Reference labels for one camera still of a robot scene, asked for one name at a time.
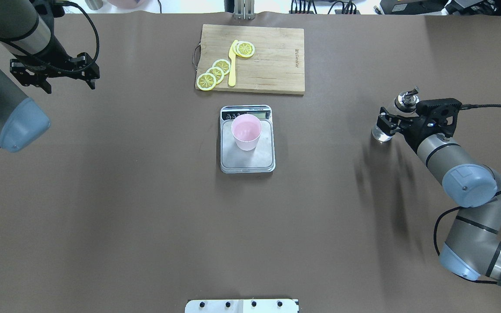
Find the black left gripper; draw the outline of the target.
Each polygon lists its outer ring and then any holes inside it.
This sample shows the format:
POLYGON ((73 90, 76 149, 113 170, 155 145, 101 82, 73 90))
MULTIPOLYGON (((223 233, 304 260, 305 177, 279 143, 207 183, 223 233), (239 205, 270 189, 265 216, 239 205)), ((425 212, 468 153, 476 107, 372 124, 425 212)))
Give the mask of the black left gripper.
POLYGON ((44 65, 39 61, 28 65, 19 59, 10 59, 10 73, 21 85, 38 87, 47 94, 52 94, 52 86, 47 79, 68 77, 82 80, 95 90, 96 80, 100 78, 99 65, 86 52, 70 57, 63 65, 44 65))

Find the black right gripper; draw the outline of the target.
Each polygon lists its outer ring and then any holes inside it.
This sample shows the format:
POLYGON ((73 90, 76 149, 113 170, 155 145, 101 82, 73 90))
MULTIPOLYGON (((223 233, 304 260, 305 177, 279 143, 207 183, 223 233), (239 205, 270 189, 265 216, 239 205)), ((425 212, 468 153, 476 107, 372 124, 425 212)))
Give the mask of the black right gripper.
POLYGON ((404 120, 395 107, 381 107, 376 121, 376 140, 390 141, 395 134, 402 133, 409 147, 418 150, 420 144, 434 134, 450 138, 457 128, 461 106, 455 98, 423 100, 416 105, 417 116, 404 120))

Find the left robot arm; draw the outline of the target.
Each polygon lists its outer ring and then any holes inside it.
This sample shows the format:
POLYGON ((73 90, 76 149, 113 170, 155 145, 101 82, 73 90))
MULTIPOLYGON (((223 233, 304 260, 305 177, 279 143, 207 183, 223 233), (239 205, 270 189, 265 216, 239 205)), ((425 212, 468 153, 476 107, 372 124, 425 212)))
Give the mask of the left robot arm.
POLYGON ((23 87, 50 94, 49 79, 69 78, 95 89, 98 31, 81 9, 95 36, 95 53, 70 55, 54 31, 66 7, 80 9, 71 0, 0 0, 0 150, 21 151, 50 128, 50 118, 23 87))

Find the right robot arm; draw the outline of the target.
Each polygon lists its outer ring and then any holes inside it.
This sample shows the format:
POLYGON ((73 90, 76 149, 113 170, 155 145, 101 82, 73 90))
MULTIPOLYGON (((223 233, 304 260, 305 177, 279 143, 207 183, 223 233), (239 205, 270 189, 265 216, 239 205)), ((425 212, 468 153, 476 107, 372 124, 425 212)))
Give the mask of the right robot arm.
POLYGON ((433 244, 441 265, 472 283, 501 287, 501 173, 477 162, 454 138, 462 110, 489 108, 454 98, 381 107, 372 136, 401 133, 444 192, 457 204, 437 218, 433 244))

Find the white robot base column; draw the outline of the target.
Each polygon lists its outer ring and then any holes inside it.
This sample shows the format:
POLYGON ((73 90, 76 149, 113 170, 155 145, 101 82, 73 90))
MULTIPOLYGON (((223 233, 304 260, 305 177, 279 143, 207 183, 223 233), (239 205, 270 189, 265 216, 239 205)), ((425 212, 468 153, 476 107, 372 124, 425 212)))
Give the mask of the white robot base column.
POLYGON ((185 313, 299 313, 294 299, 214 299, 190 300, 185 313))

